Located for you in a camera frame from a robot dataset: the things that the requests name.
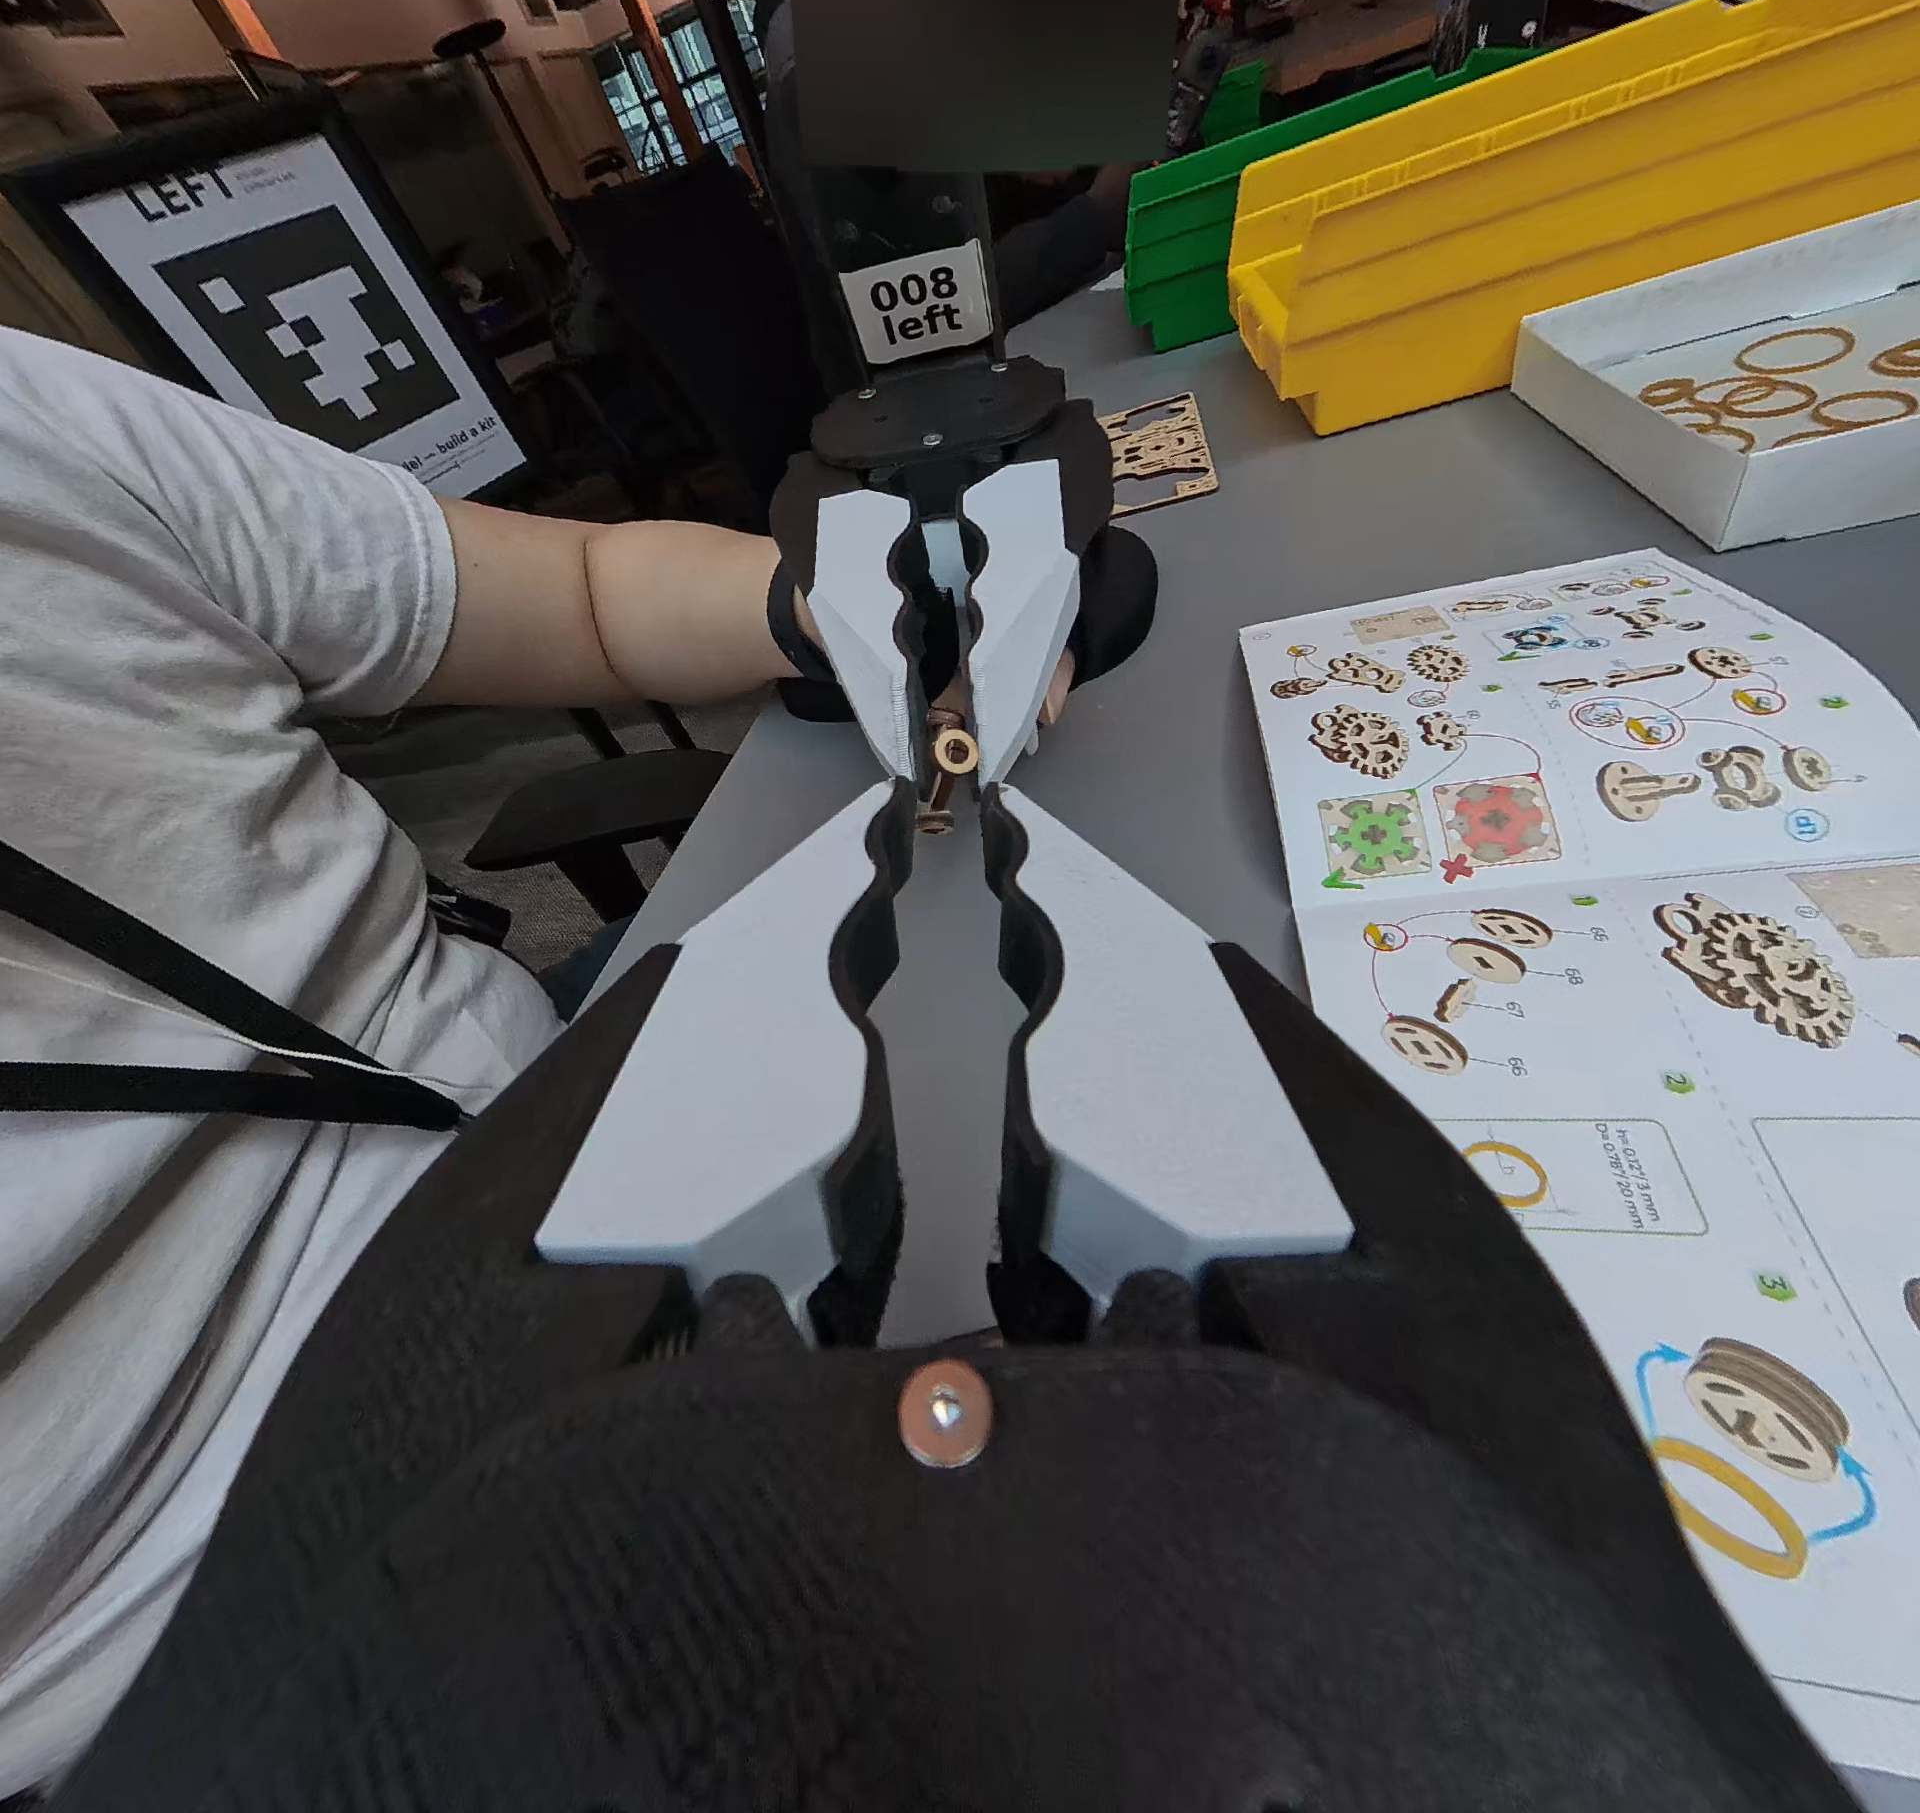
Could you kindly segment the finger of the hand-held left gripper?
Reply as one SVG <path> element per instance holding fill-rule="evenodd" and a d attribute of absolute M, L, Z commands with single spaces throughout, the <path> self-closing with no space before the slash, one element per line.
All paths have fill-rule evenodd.
<path fill-rule="evenodd" d="M 875 759 L 919 779 L 914 678 L 897 642 L 912 608 L 891 560 L 914 524 L 902 497 L 850 490 L 814 508 L 806 613 Z"/>
<path fill-rule="evenodd" d="M 1039 722 L 1081 611 L 1059 468 L 1006 466 L 960 494 L 959 518 L 984 546 L 968 570 L 979 779 L 1006 779 Z"/>

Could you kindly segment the yellow plastic bin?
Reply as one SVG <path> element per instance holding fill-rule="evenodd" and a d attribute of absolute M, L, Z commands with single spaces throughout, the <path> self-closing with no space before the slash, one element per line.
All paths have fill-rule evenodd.
<path fill-rule="evenodd" d="M 1688 0 L 1244 167 L 1230 311 L 1314 433 L 1499 389 L 1533 311 L 1914 200 L 1914 0 Z"/>

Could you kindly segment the printed assembly instruction booklet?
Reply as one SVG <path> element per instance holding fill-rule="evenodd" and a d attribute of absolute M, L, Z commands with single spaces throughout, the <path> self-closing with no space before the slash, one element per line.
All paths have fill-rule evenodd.
<path fill-rule="evenodd" d="M 1658 553 L 1239 649 L 1316 1015 L 1567 1291 L 1813 1741 L 1914 1776 L 1914 722 Z"/>

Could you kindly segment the person's left forearm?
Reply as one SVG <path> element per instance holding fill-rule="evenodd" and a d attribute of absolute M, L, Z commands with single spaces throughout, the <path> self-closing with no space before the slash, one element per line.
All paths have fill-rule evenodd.
<path fill-rule="evenodd" d="M 796 678 L 775 544 L 691 519 L 576 524 L 440 499 L 453 619 L 415 707 L 726 703 Z"/>

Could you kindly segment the black framed marker sign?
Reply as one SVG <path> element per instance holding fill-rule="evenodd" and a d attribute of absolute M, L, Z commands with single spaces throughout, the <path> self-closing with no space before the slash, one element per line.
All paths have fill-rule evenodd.
<path fill-rule="evenodd" d="M 2 198 L 164 378 L 440 497 L 530 482 L 495 357 L 325 91 L 6 167 Z"/>

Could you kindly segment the person in white shirt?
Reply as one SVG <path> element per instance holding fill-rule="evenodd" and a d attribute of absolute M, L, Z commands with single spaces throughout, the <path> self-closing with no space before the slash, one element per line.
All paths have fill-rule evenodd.
<path fill-rule="evenodd" d="M 520 960 L 440 935 L 415 842 L 308 726 L 404 707 L 453 608 L 415 476 L 2 332 L 2 842 L 483 1109 L 558 1015 Z M 89 1746 L 438 1151 L 2 1117 L 2 1792 Z"/>

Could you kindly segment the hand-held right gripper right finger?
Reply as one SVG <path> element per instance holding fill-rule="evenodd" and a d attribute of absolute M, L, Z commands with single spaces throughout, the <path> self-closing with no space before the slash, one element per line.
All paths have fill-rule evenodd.
<path fill-rule="evenodd" d="M 1345 1255 L 1337 1198 L 1202 927 L 1007 783 L 983 796 L 1022 1001 L 1006 1064 L 996 1316 L 1103 1316 L 1135 1274 Z"/>

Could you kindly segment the green plastic bin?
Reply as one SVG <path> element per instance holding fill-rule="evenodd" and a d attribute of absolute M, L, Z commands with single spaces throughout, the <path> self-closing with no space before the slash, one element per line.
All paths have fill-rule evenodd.
<path fill-rule="evenodd" d="M 1123 306 L 1156 349 L 1232 332 L 1226 267 L 1244 167 L 1332 139 L 1411 101 L 1448 93 L 1533 58 L 1538 46 L 1483 46 L 1458 71 L 1404 71 L 1345 98 L 1323 98 L 1258 130 L 1163 163 L 1130 186 L 1123 242 Z"/>

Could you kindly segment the small wooden ring part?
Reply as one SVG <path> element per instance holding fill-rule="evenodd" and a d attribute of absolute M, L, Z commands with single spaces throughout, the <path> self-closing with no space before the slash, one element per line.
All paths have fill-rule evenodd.
<path fill-rule="evenodd" d="M 955 707 L 931 707 L 927 712 L 927 779 L 919 796 L 914 833 L 940 841 L 955 833 L 955 787 L 979 767 L 979 742 L 968 716 Z"/>

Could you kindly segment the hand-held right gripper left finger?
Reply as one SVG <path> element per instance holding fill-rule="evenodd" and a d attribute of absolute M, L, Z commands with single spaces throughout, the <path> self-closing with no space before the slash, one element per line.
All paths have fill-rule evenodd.
<path fill-rule="evenodd" d="M 772 1282 L 804 1340 L 871 1349 L 902 1182 L 875 994 L 897 966 L 914 779 L 875 779 L 628 981 L 653 996 L 536 1228 L 557 1266 Z"/>

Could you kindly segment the laser-cut wooden parts sheet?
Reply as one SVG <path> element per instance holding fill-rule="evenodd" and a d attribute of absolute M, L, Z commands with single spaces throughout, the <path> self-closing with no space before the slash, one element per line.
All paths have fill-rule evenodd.
<path fill-rule="evenodd" d="M 1117 468 L 1117 519 L 1219 494 L 1197 399 L 1191 389 L 1101 412 Z"/>

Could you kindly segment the grey desk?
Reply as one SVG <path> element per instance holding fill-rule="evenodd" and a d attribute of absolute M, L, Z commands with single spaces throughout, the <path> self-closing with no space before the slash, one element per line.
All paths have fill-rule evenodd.
<path fill-rule="evenodd" d="M 1130 518 L 1160 557 L 1151 637 L 1067 696 L 1022 787 L 1294 991 L 1306 969 L 1239 658 L 1258 619 L 1662 546 L 1821 631 L 1914 707 L 1914 518 L 1713 557 L 1506 389 L 1316 436 L 1239 340 L 1151 356 L 1117 286 L 1067 297 L 1007 344 L 1097 411 L 1191 389 L 1219 468 L 1215 497 Z M 905 1047 L 891 1064 L 905 1237 L 883 1344 L 988 1320 L 1002 1072 L 1022 1014 L 994 939 L 960 820 L 914 858 L 897 969 L 875 1001 L 883 1042 Z"/>

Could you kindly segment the heap of wooden rings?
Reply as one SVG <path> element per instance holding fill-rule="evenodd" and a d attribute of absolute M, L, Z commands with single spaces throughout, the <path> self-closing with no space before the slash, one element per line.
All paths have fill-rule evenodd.
<path fill-rule="evenodd" d="M 1758 458 L 1914 419 L 1914 336 L 1880 320 L 1720 336 L 1621 368 L 1621 386 L 1688 433 Z"/>

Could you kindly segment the white cardboard box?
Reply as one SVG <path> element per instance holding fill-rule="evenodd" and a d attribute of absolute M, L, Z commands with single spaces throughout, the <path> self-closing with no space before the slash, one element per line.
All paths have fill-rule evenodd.
<path fill-rule="evenodd" d="M 1914 336 L 1914 206 L 1533 311 L 1513 393 L 1712 553 L 1914 514 L 1914 419 L 1742 458 L 1641 405 L 1621 368 L 1700 340 L 1880 320 Z"/>

